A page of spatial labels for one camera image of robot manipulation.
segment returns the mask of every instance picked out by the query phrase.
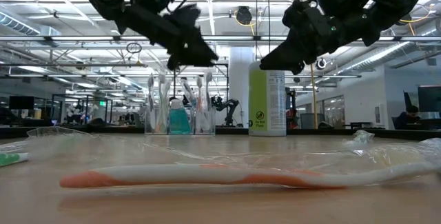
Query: robot arm in background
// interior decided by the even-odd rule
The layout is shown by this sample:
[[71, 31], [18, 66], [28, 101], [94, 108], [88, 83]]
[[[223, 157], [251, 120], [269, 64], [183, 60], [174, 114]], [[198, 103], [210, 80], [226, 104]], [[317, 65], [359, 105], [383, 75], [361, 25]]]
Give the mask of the robot arm in background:
[[213, 66], [217, 55], [204, 42], [201, 31], [194, 25], [201, 11], [188, 5], [163, 17], [159, 12], [174, 0], [89, 0], [96, 11], [108, 21], [115, 21], [119, 33], [127, 28], [142, 34], [167, 49], [171, 55], [168, 68], [180, 65]]
[[[323, 11], [311, 7], [315, 1]], [[357, 39], [370, 46], [380, 33], [399, 22], [418, 0], [295, 0], [285, 11], [283, 24], [289, 28], [286, 41], [270, 52], [261, 62], [263, 70], [302, 72], [305, 64], [317, 57], [333, 53]]]
[[234, 127], [233, 124], [233, 114], [234, 110], [236, 109], [237, 105], [239, 105], [239, 100], [237, 99], [230, 99], [226, 102], [222, 102], [222, 98], [213, 96], [212, 97], [212, 105], [216, 108], [217, 111], [222, 111], [225, 108], [229, 107], [227, 117], [225, 117], [225, 125], [227, 127]]

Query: plastic wrap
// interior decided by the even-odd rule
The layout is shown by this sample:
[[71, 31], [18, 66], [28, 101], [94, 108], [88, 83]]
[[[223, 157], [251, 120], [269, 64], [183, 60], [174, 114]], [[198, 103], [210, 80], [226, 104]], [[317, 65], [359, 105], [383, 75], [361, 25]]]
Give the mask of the plastic wrap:
[[411, 179], [441, 168], [441, 139], [378, 145], [366, 132], [331, 151], [299, 148], [241, 154], [199, 150], [202, 140], [197, 137], [119, 137], [63, 128], [39, 128], [29, 135], [26, 145], [20, 143], [15, 152], [29, 152], [28, 164], [62, 165], [63, 187], [164, 183], [349, 187]]

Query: bottle cap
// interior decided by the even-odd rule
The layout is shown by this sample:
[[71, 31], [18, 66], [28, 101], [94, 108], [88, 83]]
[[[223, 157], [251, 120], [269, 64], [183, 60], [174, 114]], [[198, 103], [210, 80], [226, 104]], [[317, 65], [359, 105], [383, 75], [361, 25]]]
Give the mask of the bottle cap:
[[173, 99], [172, 100], [172, 104], [170, 106], [170, 109], [177, 110], [177, 109], [180, 109], [180, 108], [184, 108], [184, 105], [182, 104], [182, 101], [179, 100], [179, 99]]

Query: clear plastic bag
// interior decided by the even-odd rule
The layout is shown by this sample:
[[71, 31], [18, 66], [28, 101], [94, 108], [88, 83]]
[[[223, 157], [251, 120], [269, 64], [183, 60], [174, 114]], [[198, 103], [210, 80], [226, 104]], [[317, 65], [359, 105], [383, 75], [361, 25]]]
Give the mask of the clear plastic bag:
[[[20, 145], [30, 153], [29, 163], [55, 166], [62, 170], [61, 176], [73, 174], [63, 177], [64, 187], [157, 183], [349, 187], [410, 179], [441, 168], [441, 139], [376, 145], [366, 132], [347, 141], [348, 150], [242, 154], [207, 150], [199, 154], [197, 146], [188, 148], [201, 139], [216, 142], [214, 137], [193, 137], [191, 141], [185, 136], [152, 139], [93, 135], [63, 128], [39, 128], [29, 135], [27, 145]], [[63, 183], [74, 179], [78, 182], [79, 176], [90, 181]]]

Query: wooden table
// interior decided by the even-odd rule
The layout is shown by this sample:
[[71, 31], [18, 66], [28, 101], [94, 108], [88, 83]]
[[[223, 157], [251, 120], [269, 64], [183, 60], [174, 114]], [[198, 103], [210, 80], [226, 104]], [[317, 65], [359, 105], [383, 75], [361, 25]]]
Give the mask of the wooden table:
[[[144, 139], [126, 135], [121, 140]], [[154, 137], [150, 141], [193, 154], [325, 151], [344, 149], [339, 136]], [[391, 140], [376, 139], [378, 143]], [[107, 161], [124, 161], [118, 149]], [[163, 154], [149, 154], [159, 160]], [[59, 178], [90, 167], [69, 156], [50, 163], [27, 162], [0, 168], [1, 223], [439, 223], [441, 183], [438, 175], [387, 186], [346, 190], [304, 190], [278, 186], [168, 185], [99, 190], [66, 190]]]

